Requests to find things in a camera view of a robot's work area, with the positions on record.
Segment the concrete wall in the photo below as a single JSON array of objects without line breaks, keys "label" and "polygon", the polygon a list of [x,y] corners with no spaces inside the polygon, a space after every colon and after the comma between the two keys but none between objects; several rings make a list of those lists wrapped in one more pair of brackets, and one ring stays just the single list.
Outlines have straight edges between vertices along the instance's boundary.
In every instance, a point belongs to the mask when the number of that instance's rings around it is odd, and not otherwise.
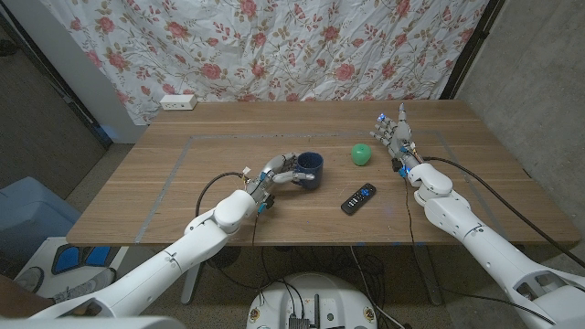
[{"label": "concrete wall", "polygon": [[584,29],[584,1],[506,1],[456,97],[483,119],[581,234]]},{"label": "concrete wall", "polygon": [[116,143],[135,143],[146,126],[134,125],[110,81],[38,0],[4,3],[55,69]]}]

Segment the tv remote control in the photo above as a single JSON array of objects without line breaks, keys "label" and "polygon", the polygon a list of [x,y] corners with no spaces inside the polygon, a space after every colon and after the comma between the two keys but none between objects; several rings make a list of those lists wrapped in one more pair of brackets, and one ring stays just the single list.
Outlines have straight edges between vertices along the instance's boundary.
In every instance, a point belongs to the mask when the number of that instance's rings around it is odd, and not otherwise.
[{"label": "tv remote control", "polygon": [[346,202],[341,205],[341,209],[347,215],[353,215],[369,199],[376,194],[376,188],[370,183],[361,186]]}]

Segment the electrical outlet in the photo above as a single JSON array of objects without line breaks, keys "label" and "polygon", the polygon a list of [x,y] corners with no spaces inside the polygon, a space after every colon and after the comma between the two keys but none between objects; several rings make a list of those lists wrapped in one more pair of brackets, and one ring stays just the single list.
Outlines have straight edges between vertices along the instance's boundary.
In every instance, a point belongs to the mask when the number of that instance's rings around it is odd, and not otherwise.
[{"label": "electrical outlet", "polygon": [[196,104],[195,95],[165,95],[161,99],[163,110],[193,110]]}]

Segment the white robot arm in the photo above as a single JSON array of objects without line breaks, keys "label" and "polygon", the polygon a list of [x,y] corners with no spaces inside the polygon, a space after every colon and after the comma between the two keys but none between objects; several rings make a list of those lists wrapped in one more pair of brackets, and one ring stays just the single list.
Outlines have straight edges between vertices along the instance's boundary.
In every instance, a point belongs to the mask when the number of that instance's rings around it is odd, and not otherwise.
[{"label": "white robot arm", "polygon": [[249,180],[247,190],[236,190],[216,207],[194,218],[185,228],[185,235],[151,259],[124,275],[110,286],[72,300],[51,306],[33,319],[54,319],[67,315],[125,317],[140,314],[176,279],[203,262],[220,249],[235,233],[241,220],[258,212],[271,198],[270,188],[276,183],[298,179],[314,179],[313,175],[295,173],[296,154],[274,157],[261,174]]},{"label": "white robot arm", "polygon": [[404,104],[399,123],[383,114],[370,133],[388,148],[393,164],[401,165],[402,177],[419,189],[414,197],[424,207],[427,219],[437,228],[458,239],[494,278],[529,328],[550,328],[555,324],[585,323],[585,278],[542,266],[524,255],[506,239],[487,227],[471,210],[469,202],[452,189],[452,181],[417,155],[406,123]]}]

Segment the white curtain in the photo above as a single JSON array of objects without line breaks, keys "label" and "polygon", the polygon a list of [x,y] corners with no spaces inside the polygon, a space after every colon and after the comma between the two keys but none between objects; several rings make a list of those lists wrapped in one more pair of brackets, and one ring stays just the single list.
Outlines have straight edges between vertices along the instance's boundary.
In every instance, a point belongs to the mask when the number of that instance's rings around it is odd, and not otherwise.
[{"label": "white curtain", "polygon": [[487,0],[41,0],[136,124],[199,101],[436,99]]}]

